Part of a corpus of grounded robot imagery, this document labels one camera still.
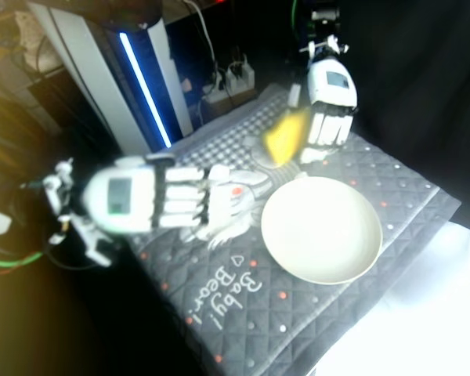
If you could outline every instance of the white plate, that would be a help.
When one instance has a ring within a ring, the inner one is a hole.
[[[376,262],[383,234],[359,192],[337,180],[296,179],[278,189],[262,214],[269,253],[284,269],[316,284],[341,284]]]

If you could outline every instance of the quilted fabric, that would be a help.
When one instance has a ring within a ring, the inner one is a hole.
[[[188,150],[179,163],[221,163],[264,174],[267,180],[254,193],[263,204],[302,171],[347,183],[376,209],[383,253],[369,273],[350,284],[305,282],[285,272],[266,250],[258,227],[262,205],[251,213],[254,226],[214,251],[201,240],[185,241],[178,230],[133,237],[132,248],[145,270],[227,375],[306,374],[459,206],[357,135],[326,161],[275,168],[259,136],[281,115],[286,99],[286,92],[277,93],[234,126]]]

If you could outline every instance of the yellow sponge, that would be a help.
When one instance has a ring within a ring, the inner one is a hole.
[[[309,108],[286,114],[263,135],[263,144],[276,164],[288,163],[302,149],[309,119]]]

